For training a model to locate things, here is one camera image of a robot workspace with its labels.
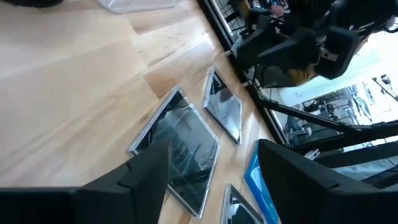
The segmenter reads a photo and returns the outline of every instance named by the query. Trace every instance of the blue folder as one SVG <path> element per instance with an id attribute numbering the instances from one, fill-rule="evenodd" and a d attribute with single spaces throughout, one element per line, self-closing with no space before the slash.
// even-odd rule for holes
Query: blue folder
<path id="1" fill-rule="evenodd" d="M 258 144 L 254 150 L 249 167 L 244 174 L 244 179 L 248 183 L 256 202 L 259 204 L 261 212 L 264 214 L 267 223 L 278 224 L 279 216 L 271 199 L 271 195 L 267 189 L 267 185 L 262 178 L 257 151 Z"/>

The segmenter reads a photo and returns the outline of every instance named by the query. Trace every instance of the wooden tabletop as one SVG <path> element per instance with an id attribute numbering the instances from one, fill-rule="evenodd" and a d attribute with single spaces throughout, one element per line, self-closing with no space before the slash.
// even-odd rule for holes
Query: wooden tabletop
<path id="1" fill-rule="evenodd" d="M 94 0 L 50 9 L 0 2 L 0 186 L 79 186 L 128 160 L 127 148 L 180 85 L 221 139 L 202 223 L 220 221 L 225 184 L 258 210 L 243 174 L 265 124 L 194 0 L 114 15 Z M 243 101 L 235 146 L 201 110 L 216 64 Z M 167 193 L 159 223 L 200 223 Z"/>

